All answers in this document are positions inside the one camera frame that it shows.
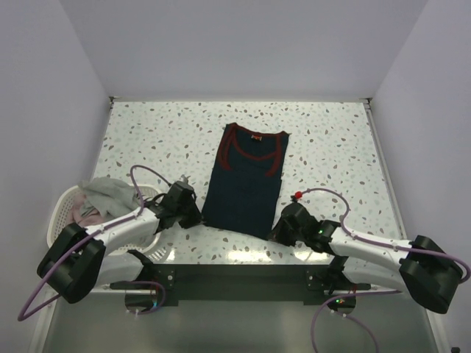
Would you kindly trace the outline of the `navy basketball tank top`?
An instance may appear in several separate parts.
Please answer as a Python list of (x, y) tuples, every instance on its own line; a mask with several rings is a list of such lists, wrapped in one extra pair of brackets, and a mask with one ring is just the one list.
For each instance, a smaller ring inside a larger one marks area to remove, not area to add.
[(282, 185), (289, 133), (224, 128), (202, 208), (205, 226), (266, 240)]

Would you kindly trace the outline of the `grey garment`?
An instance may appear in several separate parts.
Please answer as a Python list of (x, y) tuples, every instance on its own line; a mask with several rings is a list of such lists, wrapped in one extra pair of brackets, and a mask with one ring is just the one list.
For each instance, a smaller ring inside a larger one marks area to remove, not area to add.
[(82, 217), (97, 213), (110, 221), (138, 209), (141, 204), (134, 187), (119, 179), (95, 178), (81, 181), (79, 189), (85, 197), (79, 212)]

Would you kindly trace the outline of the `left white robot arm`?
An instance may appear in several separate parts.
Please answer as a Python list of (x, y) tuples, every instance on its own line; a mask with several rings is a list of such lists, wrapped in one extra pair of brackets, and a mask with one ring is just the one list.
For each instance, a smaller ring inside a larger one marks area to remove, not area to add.
[(69, 224), (41, 260), (37, 273), (70, 304), (98, 286), (115, 282), (145, 288), (152, 281), (148, 247), (163, 230), (175, 224), (188, 229), (201, 220), (194, 189), (177, 181), (161, 197), (115, 220), (87, 228)]

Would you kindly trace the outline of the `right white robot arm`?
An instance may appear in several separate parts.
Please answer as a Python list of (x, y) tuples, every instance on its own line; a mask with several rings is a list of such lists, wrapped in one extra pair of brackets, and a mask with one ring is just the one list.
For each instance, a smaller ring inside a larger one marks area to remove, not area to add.
[(389, 288), (438, 314), (447, 313), (464, 275), (458, 260), (430, 238), (396, 240), (349, 231), (337, 221), (316, 220), (298, 203), (282, 210), (269, 239), (285, 246), (303, 242), (315, 252), (342, 260), (327, 272), (335, 288), (350, 283)]

